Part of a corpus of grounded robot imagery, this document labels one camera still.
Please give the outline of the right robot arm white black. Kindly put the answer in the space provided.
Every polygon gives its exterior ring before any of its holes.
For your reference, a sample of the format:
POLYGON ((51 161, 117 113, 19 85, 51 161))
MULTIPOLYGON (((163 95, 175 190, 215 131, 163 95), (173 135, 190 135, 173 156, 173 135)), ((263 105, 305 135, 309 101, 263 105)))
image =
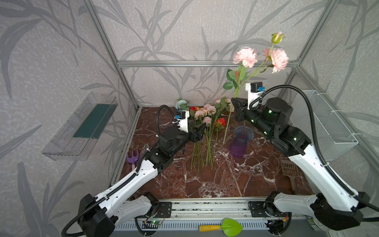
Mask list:
POLYGON ((350 195, 327 171, 312 141, 288 123, 293 108, 281 98, 270 98, 263 110, 253 110, 248 101, 233 98, 236 120, 246 120, 284 156, 309 177, 319 189, 316 195, 299 196, 273 192, 265 201, 268 213, 293 212, 311 217, 329 229, 341 231, 359 226, 365 205, 350 195))

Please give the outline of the red rose stem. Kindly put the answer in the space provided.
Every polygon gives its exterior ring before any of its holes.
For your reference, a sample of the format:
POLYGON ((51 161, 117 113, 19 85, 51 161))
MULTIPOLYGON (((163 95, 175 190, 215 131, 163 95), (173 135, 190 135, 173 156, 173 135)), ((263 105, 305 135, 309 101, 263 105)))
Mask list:
POLYGON ((211 150, 211 161, 210 161, 211 162, 211 168, 213 168, 215 157, 216 157, 216 148, 217 148, 217 144, 218 144, 219 132, 225 128, 225 125, 226 125, 226 120, 224 118, 219 118, 215 122, 214 130, 213 130, 213 133, 215 135, 215 141, 214 141, 214 145, 213 145, 212 150, 211 150))

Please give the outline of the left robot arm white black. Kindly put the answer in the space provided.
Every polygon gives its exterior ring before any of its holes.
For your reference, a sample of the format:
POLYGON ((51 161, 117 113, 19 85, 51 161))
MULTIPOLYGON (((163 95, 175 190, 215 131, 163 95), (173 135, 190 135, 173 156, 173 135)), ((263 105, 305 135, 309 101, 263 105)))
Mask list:
POLYGON ((83 197, 74 219, 82 231, 76 236, 108 237, 117 226, 148 214, 159 203, 154 196, 145 194, 134 200, 130 197, 168 168, 176 153, 188 142, 200 141, 205 128, 205 123, 189 125, 187 131, 177 126, 166 128, 133 171, 95 197, 91 194, 83 197))

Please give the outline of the purple ribbed glass vase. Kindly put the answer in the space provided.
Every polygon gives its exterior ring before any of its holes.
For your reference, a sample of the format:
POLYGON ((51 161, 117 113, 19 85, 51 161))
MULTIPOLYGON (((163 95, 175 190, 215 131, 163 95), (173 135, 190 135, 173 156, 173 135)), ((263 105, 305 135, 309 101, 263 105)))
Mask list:
POLYGON ((235 130, 235 139, 231 143, 229 150, 234 158, 241 158, 246 154, 247 144, 254 138, 253 129, 247 126, 239 126, 235 130))

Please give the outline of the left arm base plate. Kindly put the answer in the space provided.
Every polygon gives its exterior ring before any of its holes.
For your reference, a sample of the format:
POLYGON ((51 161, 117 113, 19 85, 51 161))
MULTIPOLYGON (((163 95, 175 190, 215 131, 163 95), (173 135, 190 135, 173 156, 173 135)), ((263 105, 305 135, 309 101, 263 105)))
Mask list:
POLYGON ((170 218, 172 205, 173 203, 169 201, 155 203, 152 205, 145 216, 154 218, 170 218))

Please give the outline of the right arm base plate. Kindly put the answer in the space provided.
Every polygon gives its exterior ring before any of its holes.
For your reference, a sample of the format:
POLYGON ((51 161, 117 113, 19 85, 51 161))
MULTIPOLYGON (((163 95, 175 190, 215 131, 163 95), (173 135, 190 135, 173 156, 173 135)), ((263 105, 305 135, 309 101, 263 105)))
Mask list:
POLYGON ((272 203, 266 201, 249 201, 248 208, 252 217, 261 218, 287 218, 287 212, 279 211, 272 203))

